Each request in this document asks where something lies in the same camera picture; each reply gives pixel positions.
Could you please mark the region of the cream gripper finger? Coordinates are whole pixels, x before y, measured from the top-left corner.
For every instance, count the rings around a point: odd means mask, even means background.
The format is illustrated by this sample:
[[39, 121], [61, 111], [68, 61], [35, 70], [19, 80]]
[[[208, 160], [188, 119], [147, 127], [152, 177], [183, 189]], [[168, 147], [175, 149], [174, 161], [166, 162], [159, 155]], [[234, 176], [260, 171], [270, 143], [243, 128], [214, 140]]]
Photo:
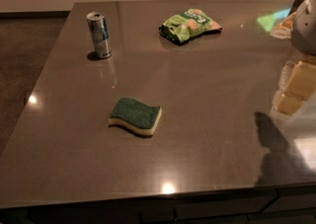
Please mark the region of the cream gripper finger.
[[316, 91], [316, 65], [299, 61], [284, 88], [287, 94], [307, 100]]
[[297, 112], [303, 104], [304, 102], [299, 99], [282, 94], [276, 102], [276, 110], [284, 114], [293, 114]]

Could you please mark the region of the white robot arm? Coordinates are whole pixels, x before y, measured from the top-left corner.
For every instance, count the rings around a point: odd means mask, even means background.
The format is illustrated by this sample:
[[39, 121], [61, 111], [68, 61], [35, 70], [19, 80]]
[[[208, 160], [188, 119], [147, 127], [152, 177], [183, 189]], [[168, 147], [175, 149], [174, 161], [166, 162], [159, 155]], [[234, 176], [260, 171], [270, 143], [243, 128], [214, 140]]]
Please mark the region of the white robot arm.
[[316, 92], [316, 0], [294, 0], [288, 16], [273, 28], [271, 35], [291, 41], [273, 110], [292, 115]]

